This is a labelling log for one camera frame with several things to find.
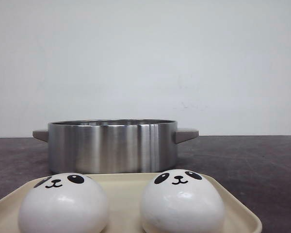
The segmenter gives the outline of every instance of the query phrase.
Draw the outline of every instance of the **gray plastic handle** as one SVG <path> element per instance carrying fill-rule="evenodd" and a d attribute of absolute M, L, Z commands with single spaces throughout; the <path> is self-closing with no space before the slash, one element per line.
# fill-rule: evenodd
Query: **gray plastic handle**
<path fill-rule="evenodd" d="M 48 142 L 49 141 L 49 132 L 47 130 L 34 130 L 32 132 L 34 138 L 39 139 L 41 141 Z"/>
<path fill-rule="evenodd" d="M 196 129 L 177 129 L 176 144 L 191 140 L 199 136 L 199 131 Z"/>

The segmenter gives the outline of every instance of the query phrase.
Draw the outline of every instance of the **table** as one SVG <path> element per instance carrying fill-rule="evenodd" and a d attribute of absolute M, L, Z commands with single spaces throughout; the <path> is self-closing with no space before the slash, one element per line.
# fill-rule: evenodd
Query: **table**
<path fill-rule="evenodd" d="M 0 199 L 51 174 L 48 145 L 0 138 Z M 291 136 L 200 136 L 179 144 L 176 168 L 215 178 L 262 221 L 263 233 L 291 233 Z"/>

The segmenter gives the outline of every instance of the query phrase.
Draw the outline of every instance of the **tray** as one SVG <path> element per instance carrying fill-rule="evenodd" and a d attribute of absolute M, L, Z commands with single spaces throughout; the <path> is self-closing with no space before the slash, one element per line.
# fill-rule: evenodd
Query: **tray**
<path fill-rule="evenodd" d="M 139 218 L 139 199 L 145 185 L 157 173 L 89 175 L 106 191 L 111 214 L 102 233 L 145 233 Z M 222 187 L 214 178 L 204 175 L 218 190 L 225 206 L 226 219 L 222 233 L 261 233 L 259 218 Z M 30 181 L 0 200 L 0 233 L 19 233 L 17 215 L 26 193 L 43 178 Z"/>

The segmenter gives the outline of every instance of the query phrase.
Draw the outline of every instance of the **stainless steel pot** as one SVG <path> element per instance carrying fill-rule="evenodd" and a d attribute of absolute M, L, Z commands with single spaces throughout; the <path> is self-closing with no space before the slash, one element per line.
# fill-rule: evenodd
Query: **stainless steel pot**
<path fill-rule="evenodd" d="M 80 120 L 48 124 L 32 135 L 48 142 L 55 173 L 156 172 L 173 167 L 177 144 L 198 136 L 174 120 Z"/>

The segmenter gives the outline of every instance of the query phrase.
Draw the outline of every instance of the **black eye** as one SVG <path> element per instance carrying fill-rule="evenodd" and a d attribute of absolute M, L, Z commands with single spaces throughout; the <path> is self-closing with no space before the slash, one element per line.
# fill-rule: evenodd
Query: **black eye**
<path fill-rule="evenodd" d="M 41 180 L 39 183 L 37 183 L 34 188 L 37 188 L 38 186 L 40 186 L 41 184 L 43 184 L 44 182 L 48 181 L 50 178 L 52 178 L 51 176 L 44 178 L 43 180 Z"/>
<path fill-rule="evenodd" d="M 169 176 L 169 173 L 164 173 L 164 174 L 162 174 L 162 175 L 159 175 L 159 176 L 155 179 L 154 183 L 155 183 L 155 184 L 162 183 L 163 181 L 165 181 L 165 180 L 168 178 L 168 176 Z"/>
<path fill-rule="evenodd" d="M 70 175 L 67 178 L 68 178 L 68 180 L 70 180 L 73 183 L 83 183 L 84 182 L 84 178 L 82 176 L 78 176 L 78 175 Z"/>
<path fill-rule="evenodd" d="M 197 180 L 202 179 L 202 177 L 195 172 L 186 171 L 185 174 L 187 174 L 188 176 L 191 176 L 192 178 L 197 179 Z"/>

